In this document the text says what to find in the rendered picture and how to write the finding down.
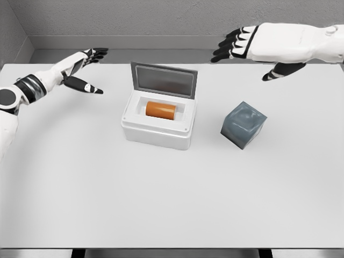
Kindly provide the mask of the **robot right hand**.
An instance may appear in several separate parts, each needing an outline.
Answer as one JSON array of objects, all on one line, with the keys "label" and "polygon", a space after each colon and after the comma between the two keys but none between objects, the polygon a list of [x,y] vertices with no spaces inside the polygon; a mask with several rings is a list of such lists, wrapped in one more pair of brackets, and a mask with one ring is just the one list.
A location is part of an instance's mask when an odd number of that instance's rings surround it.
[{"label": "robot right hand", "polygon": [[313,41],[319,28],[304,24],[262,23],[231,31],[218,44],[210,62],[247,59],[273,63],[263,81],[283,78],[304,68],[313,59]]}]

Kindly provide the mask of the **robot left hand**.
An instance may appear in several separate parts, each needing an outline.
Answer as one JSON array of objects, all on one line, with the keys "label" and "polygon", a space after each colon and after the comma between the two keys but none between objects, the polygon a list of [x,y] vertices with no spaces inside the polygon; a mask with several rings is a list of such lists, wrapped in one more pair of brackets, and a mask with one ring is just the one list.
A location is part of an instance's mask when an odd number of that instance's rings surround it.
[{"label": "robot left hand", "polygon": [[65,86],[80,92],[102,95],[103,90],[75,77],[74,74],[89,64],[99,63],[99,61],[107,55],[108,50],[108,48],[90,48],[77,52],[55,64],[53,68],[59,71],[62,75],[59,85],[64,84]]}]

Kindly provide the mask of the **grey cube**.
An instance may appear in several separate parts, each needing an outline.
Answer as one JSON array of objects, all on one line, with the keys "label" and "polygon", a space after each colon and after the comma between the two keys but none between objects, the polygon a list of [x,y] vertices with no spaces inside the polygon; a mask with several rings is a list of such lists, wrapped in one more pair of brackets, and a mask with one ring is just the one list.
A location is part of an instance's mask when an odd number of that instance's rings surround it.
[{"label": "grey cube", "polygon": [[241,102],[224,119],[220,133],[240,149],[259,134],[267,116],[246,102]]}]

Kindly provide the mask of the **orange cylinder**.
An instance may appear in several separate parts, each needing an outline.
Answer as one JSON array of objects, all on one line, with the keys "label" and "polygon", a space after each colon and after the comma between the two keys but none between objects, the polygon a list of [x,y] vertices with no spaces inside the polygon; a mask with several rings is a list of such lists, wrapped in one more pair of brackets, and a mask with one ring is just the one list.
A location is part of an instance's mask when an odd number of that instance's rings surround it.
[{"label": "orange cylinder", "polygon": [[176,105],[149,101],[146,105],[145,114],[150,117],[174,120],[175,111]]}]

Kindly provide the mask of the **white box with hinged lid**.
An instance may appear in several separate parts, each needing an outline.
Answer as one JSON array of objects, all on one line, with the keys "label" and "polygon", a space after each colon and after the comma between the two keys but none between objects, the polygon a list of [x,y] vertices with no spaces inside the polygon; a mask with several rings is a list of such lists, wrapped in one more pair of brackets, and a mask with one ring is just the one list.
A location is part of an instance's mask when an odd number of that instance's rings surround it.
[{"label": "white box with hinged lid", "polygon": [[[122,115],[127,140],[187,150],[196,116],[196,70],[131,62],[133,91]],[[145,114],[147,102],[176,105],[175,119]]]}]

